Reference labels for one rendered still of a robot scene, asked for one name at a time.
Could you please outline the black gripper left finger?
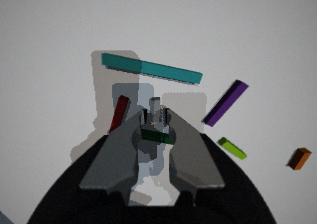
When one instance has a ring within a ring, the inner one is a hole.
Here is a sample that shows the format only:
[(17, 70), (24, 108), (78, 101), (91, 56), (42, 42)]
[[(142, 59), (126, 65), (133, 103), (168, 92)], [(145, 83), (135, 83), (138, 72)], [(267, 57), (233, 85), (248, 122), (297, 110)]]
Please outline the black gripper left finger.
[(131, 188), (138, 181), (138, 143), (146, 121), (147, 109), (142, 109), (103, 135), (55, 181), (27, 224), (64, 224), (106, 206), (112, 191), (120, 191), (128, 206)]

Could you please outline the orange rectangular bar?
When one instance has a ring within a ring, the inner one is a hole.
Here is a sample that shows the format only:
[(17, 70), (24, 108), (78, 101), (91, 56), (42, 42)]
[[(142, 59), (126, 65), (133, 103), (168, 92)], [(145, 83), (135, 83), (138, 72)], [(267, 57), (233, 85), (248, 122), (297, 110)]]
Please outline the orange rectangular bar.
[(298, 148), (288, 166), (290, 166), (293, 170), (300, 170), (311, 153), (312, 152), (306, 148)]

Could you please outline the dark red rod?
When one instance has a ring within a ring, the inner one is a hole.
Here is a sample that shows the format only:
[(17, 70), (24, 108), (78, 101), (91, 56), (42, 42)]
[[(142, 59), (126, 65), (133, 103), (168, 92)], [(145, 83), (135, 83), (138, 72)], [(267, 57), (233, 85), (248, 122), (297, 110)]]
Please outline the dark red rod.
[(117, 127), (119, 127), (121, 125), (122, 119), (123, 119), (123, 115), (127, 106), (129, 98), (125, 97), (123, 95), (121, 95), (118, 98), (118, 102), (116, 105), (116, 109), (115, 109), (115, 113), (113, 116), (113, 120), (111, 123), (111, 127), (110, 127), (110, 131), (109, 133), (111, 133), (113, 130), (115, 130)]

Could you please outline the purple rod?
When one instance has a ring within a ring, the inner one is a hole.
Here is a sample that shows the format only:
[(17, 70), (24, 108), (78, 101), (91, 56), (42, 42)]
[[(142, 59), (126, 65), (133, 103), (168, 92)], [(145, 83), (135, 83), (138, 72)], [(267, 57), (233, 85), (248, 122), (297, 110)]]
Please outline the purple rod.
[(249, 85), (244, 82), (236, 80), (214, 108), (209, 112), (209, 114), (204, 118), (204, 122), (213, 127), (248, 87)]

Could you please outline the turquoise rod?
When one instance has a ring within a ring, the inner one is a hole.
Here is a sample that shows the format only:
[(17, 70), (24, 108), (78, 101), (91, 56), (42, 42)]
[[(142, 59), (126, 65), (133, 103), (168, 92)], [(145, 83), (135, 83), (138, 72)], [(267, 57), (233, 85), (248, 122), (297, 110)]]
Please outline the turquoise rod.
[(200, 84), (203, 74), (157, 63), (101, 53), (102, 65)]

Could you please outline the green rod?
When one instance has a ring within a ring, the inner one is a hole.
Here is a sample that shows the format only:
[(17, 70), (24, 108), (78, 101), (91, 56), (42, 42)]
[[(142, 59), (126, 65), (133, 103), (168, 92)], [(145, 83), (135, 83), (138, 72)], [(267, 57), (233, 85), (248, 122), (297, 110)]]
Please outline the green rod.
[(149, 140), (149, 141), (173, 145), (173, 143), (169, 139), (169, 134), (167, 134), (167, 133), (151, 131), (151, 130), (146, 130), (146, 129), (141, 129), (141, 133), (142, 133), (143, 140)]

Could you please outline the lime green rectangular bar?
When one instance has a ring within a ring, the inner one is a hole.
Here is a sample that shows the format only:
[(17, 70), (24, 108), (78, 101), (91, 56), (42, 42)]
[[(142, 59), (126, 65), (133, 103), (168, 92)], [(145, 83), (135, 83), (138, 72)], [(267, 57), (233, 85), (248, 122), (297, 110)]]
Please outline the lime green rectangular bar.
[(241, 160), (248, 157), (241, 149), (239, 149), (237, 146), (235, 146), (232, 142), (230, 142), (225, 137), (221, 138), (219, 140), (219, 143), (221, 144), (222, 147), (227, 149), (229, 152), (231, 152), (232, 154), (234, 154), (235, 156), (237, 156)]

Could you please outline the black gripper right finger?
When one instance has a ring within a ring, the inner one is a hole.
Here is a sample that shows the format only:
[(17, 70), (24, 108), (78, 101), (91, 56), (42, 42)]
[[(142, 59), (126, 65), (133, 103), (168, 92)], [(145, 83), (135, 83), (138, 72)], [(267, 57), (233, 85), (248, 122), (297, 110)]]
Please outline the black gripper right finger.
[(171, 109), (169, 180), (192, 193), (194, 205), (210, 209), (234, 224), (277, 224), (265, 200), (245, 172), (205, 133)]

